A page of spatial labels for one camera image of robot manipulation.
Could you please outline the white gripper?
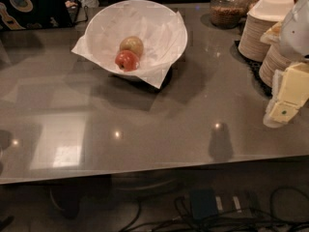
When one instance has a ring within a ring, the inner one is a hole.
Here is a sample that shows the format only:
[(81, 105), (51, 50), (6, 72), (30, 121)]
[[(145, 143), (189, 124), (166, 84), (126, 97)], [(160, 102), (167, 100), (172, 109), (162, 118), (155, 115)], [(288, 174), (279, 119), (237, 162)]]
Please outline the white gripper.
[[(309, 0), (298, 0), (284, 18), (279, 37), (280, 53), (293, 61), (309, 61)], [(276, 70), (272, 80), (272, 99), (264, 125), (287, 125), (309, 100), (309, 65), (293, 63), (283, 72)]]

